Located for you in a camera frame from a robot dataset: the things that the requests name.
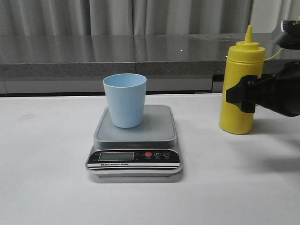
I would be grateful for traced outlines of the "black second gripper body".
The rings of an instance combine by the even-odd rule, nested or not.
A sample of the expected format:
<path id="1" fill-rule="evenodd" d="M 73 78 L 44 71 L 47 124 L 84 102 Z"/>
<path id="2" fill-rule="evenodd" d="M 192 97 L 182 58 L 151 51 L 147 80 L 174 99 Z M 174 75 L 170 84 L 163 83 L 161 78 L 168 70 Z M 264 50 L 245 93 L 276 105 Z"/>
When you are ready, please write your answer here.
<path id="1" fill-rule="evenodd" d="M 254 81 L 255 103 L 288 117 L 300 114 L 300 62 L 286 63 L 276 73 Z"/>

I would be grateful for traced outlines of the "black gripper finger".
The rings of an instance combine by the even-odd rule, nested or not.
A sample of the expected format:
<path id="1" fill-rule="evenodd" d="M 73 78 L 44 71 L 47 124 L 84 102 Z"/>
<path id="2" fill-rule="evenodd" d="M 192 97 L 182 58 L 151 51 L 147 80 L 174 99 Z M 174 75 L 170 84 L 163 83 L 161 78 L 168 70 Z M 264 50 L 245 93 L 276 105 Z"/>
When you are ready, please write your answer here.
<path id="1" fill-rule="evenodd" d="M 226 91 L 226 102 L 233 104 L 244 113 L 254 113 L 255 103 L 248 100 L 248 84 L 257 79 L 256 75 L 243 76 L 240 81 Z"/>

